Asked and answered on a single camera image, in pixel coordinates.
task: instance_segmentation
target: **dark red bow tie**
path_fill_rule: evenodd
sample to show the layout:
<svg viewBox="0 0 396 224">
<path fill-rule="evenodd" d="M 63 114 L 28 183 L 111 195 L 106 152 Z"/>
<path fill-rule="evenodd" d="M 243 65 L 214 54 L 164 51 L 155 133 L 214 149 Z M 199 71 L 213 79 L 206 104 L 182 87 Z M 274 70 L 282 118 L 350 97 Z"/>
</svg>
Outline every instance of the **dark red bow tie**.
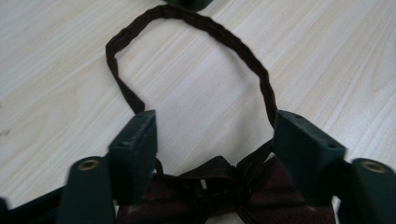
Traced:
<svg viewBox="0 0 396 224">
<path fill-rule="evenodd" d="M 118 223 L 205 223 L 236 212 L 245 223 L 334 223 L 332 207 L 311 208 L 267 142 L 236 167 L 217 156 L 183 175 L 151 178 L 139 209 L 121 207 Z"/>
</svg>

